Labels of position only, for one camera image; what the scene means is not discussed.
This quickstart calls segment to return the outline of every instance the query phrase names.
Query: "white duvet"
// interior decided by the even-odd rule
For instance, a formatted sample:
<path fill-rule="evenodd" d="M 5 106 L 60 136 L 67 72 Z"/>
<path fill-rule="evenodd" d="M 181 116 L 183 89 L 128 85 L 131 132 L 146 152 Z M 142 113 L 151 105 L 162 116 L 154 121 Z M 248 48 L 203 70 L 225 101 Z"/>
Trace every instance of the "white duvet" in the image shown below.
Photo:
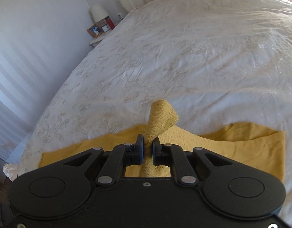
<path fill-rule="evenodd" d="M 286 130 L 280 215 L 292 225 L 292 4 L 156 0 L 133 10 L 55 95 L 19 174 L 36 169 L 42 152 L 145 123 L 157 99 L 195 134 L 245 121 Z"/>

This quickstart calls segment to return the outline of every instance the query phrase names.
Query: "red object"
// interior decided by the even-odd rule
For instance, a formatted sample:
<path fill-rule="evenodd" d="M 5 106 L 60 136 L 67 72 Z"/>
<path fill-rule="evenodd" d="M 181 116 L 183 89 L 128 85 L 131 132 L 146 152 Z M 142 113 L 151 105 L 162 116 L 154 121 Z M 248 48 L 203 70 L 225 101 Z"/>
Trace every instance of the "red object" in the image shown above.
<path fill-rule="evenodd" d="M 108 23 L 109 27 L 111 28 L 111 30 L 113 28 L 115 28 L 115 25 L 113 24 L 112 20 L 108 17 L 105 18 L 106 22 Z"/>

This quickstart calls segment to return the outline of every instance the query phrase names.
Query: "circular cover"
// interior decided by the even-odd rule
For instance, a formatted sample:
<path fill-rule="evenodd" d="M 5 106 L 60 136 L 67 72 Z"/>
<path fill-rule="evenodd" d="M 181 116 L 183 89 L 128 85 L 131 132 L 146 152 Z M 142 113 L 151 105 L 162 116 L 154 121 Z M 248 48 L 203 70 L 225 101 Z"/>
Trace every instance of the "circular cover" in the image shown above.
<path fill-rule="evenodd" d="M 285 188 L 273 175 L 248 166 L 217 168 L 205 180 L 202 191 L 221 212 L 239 218 L 259 218 L 282 206 Z"/>
<path fill-rule="evenodd" d="M 259 180 L 251 177 L 238 177 L 229 182 L 229 190 L 237 196 L 253 198 L 261 195 L 264 185 Z"/>
<path fill-rule="evenodd" d="M 9 189 L 11 206 L 29 217 L 53 218 L 70 214 L 90 195 L 89 181 L 79 167 L 43 167 L 17 178 Z"/>
<path fill-rule="evenodd" d="M 43 177 L 30 185 L 30 191 L 37 197 L 50 198 L 61 194 L 65 186 L 64 181 L 59 178 Z"/>

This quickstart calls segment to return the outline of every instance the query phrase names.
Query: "bedside table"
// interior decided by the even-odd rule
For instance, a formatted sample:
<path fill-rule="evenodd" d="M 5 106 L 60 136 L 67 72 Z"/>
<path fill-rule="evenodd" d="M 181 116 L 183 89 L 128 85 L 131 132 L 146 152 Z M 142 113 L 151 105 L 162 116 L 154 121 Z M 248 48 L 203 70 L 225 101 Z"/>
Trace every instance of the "bedside table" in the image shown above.
<path fill-rule="evenodd" d="M 105 38 L 111 33 L 112 30 L 109 30 L 107 32 L 104 32 L 103 34 L 99 35 L 97 38 L 93 38 L 89 45 L 92 45 L 94 48 Z"/>

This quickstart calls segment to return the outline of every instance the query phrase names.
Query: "lamp shade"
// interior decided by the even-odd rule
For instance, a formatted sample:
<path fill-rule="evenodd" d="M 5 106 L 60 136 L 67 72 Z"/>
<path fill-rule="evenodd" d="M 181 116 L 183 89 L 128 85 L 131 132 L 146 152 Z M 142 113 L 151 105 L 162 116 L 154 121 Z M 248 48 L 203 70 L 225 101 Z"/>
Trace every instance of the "lamp shade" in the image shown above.
<path fill-rule="evenodd" d="M 109 16 L 107 11 L 98 4 L 95 4 L 91 7 L 91 13 L 95 22 L 99 22 Z"/>

